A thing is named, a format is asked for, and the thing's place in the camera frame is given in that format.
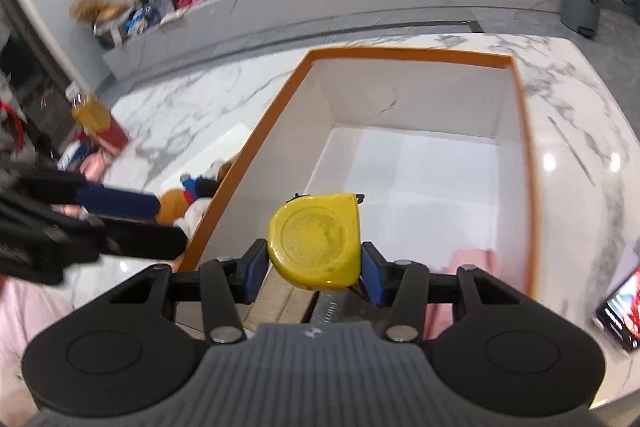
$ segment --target metal screw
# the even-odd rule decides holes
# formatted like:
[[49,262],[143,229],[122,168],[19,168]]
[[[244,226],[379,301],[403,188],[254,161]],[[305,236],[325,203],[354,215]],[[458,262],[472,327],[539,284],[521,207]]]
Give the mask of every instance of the metal screw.
[[216,344],[235,344],[242,338],[242,331],[233,326],[220,326],[209,333]]
[[418,338],[418,331],[411,326],[391,326],[386,330],[386,336],[394,342],[411,342]]

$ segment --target marble floor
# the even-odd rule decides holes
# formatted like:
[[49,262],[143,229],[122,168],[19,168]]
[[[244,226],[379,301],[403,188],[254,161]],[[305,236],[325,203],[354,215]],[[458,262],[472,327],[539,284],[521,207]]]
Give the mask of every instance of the marble floor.
[[[566,28],[558,14],[503,8],[424,8],[365,13],[332,23],[330,32],[326,28],[322,21],[318,21],[317,25],[305,24],[304,28],[281,28],[264,38],[253,39],[253,42],[263,44],[229,53],[212,60],[210,64],[217,66],[306,46],[389,36],[484,32],[560,37],[573,42],[589,59],[615,97],[636,136],[640,137],[640,25],[624,14],[603,10],[598,35],[592,40]],[[134,84],[113,81],[103,86],[98,94],[104,103],[111,106],[124,94],[139,87],[148,87],[154,82],[146,80]]]

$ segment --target pink cloth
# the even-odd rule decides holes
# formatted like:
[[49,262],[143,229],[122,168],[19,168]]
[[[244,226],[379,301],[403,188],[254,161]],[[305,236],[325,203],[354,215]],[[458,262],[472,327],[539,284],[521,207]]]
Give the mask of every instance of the pink cloth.
[[37,285],[17,279],[2,285],[0,278],[0,372],[14,368],[27,344],[71,311],[69,304]]
[[99,182],[107,170],[107,159],[102,152],[95,152],[85,158],[80,166],[80,173],[91,182]]
[[[449,267],[445,273],[455,275],[458,268],[463,264],[475,264],[485,272],[498,277],[498,262],[493,250],[456,250],[451,254]],[[427,304],[422,337],[424,340],[435,339],[452,324],[453,309],[451,304]]]

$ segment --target orange-rimmed box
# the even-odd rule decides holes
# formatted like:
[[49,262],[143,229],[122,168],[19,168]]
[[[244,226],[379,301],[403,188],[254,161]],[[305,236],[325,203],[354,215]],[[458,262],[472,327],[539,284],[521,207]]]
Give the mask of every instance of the orange-rimmed box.
[[360,235],[388,260],[444,269],[491,248],[501,279],[535,295],[538,211],[514,58],[458,50],[322,48],[255,127],[179,269],[240,257],[295,193],[359,192]]

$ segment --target blue gripper pad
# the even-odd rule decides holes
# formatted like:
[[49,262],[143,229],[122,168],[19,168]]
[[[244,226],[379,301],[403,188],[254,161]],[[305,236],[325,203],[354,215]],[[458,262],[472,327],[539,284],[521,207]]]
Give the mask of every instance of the blue gripper pad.
[[264,276],[269,268],[269,254],[267,252],[267,242],[263,241],[257,252],[247,252],[252,255],[246,267],[246,281],[242,285],[244,302],[254,302],[262,286]]
[[367,296],[376,306],[391,304],[391,295],[385,287],[382,267],[387,262],[371,243],[363,243],[360,247],[360,277],[367,291]]

